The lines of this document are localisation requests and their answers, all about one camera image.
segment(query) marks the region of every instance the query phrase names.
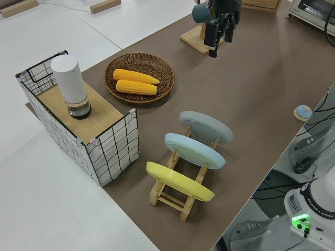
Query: small round object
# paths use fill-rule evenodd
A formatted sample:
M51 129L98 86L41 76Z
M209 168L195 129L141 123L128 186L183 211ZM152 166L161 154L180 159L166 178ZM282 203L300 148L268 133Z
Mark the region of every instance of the small round object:
M171 152L177 150L177 155L188 162L208 169L220 169L226 160L209 146L189 137L168 133L165 135L165 145Z
M308 106L301 105L294 109L293 114L297 119L307 121L312 115L312 110Z
M191 135L213 144L220 138L219 145L228 144L234 138L233 132L220 121L200 112L182 111L179 122L184 129L191 126Z
M165 166L147 162L147 172L155 179L188 196L194 196L197 200L210 201L214 197L214 193L208 188Z

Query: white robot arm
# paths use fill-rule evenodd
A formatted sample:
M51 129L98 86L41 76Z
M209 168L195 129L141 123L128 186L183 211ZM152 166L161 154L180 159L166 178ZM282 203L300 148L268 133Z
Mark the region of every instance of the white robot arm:
M294 233L325 250L335 250L335 167L289 191L284 203Z

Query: yellow corn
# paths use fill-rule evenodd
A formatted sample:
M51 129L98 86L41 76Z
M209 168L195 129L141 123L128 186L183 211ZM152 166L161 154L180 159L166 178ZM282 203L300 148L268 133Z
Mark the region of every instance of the yellow corn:
M120 79L116 83L116 90L121 93L130 93L137 95L156 95L157 86L142 82Z
M152 85L159 84L159 80L152 76L124 69L115 69L113 72L113 78L114 80L126 79Z

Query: woven tray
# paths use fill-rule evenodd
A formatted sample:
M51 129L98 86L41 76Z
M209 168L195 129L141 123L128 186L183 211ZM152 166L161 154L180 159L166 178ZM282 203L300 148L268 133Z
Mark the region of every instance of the woven tray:
M116 91L116 80L113 79L115 69L125 69L148 74L160 81L157 94L154 96L126 94ZM137 104L149 104L166 96L174 85L174 72L161 58L146 53L130 53L119 56L110 62L105 70L106 88L117 98Z

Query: storage box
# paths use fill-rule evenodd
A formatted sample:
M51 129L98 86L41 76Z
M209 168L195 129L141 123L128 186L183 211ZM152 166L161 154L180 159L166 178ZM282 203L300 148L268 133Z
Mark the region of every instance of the storage box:
M85 120L68 113L50 63L60 52L18 74L16 78L50 136L100 186L115 179L139 158L137 111L123 116L86 84L92 113Z

